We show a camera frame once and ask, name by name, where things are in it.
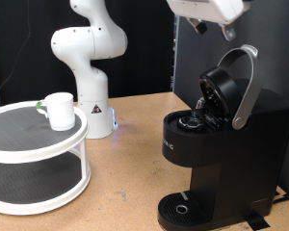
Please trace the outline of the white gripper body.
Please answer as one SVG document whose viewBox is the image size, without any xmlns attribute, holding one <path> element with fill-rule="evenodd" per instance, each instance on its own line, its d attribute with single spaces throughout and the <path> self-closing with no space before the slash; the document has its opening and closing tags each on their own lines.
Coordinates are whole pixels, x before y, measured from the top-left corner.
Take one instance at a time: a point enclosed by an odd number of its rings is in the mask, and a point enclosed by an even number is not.
<svg viewBox="0 0 289 231">
<path fill-rule="evenodd" d="M 167 0 L 179 16 L 230 24 L 250 8 L 243 0 Z"/>
</svg>

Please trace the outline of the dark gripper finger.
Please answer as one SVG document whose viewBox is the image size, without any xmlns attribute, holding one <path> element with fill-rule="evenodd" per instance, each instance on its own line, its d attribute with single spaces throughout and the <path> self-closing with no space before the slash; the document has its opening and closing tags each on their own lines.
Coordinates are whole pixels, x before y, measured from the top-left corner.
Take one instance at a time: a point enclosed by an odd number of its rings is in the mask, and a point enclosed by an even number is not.
<svg viewBox="0 0 289 231">
<path fill-rule="evenodd" d="M 201 20 L 190 17 L 188 17 L 187 20 L 200 35 L 203 35 L 207 31 L 205 23 Z"/>
</svg>

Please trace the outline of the metallic gripper finger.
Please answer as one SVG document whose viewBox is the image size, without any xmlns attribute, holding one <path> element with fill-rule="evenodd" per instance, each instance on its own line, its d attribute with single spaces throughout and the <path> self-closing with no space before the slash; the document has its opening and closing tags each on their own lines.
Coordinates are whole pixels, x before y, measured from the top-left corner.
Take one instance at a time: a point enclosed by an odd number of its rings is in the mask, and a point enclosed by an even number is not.
<svg viewBox="0 0 289 231">
<path fill-rule="evenodd" d="M 221 24 L 220 27 L 222 29 L 223 37 L 226 41 L 232 41 L 236 38 L 236 33 L 231 24 L 229 25 Z"/>
</svg>

